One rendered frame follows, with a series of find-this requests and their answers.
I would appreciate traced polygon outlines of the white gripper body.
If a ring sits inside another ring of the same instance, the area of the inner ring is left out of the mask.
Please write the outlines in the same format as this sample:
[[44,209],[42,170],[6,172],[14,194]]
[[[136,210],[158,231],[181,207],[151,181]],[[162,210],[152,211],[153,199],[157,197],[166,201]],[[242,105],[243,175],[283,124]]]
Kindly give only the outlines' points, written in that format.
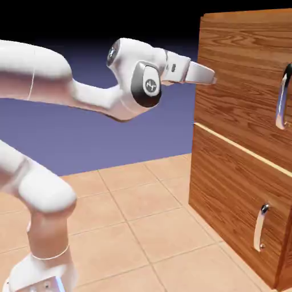
[[184,82],[193,84],[215,84],[215,71],[209,67],[191,61]]

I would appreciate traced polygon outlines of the large wooden cabinet door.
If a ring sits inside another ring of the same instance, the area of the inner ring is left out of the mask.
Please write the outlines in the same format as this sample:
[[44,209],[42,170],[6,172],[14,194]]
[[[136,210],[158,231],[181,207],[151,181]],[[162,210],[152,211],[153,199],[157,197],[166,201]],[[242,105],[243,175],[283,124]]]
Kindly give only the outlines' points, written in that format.
[[292,172],[292,79],[286,128],[275,123],[282,76],[292,63],[292,9],[205,14],[198,62],[217,81],[197,86],[196,121]]

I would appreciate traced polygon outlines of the wooden cabinet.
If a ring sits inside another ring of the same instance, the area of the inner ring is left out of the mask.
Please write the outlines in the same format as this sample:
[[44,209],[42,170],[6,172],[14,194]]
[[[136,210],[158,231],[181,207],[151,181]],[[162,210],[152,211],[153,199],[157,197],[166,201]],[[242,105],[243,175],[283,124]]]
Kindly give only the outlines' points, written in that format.
[[273,289],[292,288],[292,5],[205,14],[190,206]]

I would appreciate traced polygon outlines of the small wooden cabinet door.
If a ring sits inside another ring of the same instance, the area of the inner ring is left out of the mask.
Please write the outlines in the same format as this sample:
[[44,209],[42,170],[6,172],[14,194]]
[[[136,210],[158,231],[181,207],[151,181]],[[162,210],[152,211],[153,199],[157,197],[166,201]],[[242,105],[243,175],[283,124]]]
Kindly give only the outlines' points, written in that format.
[[[196,124],[190,206],[273,289],[292,288],[292,177]],[[253,247],[262,205],[269,204]]]

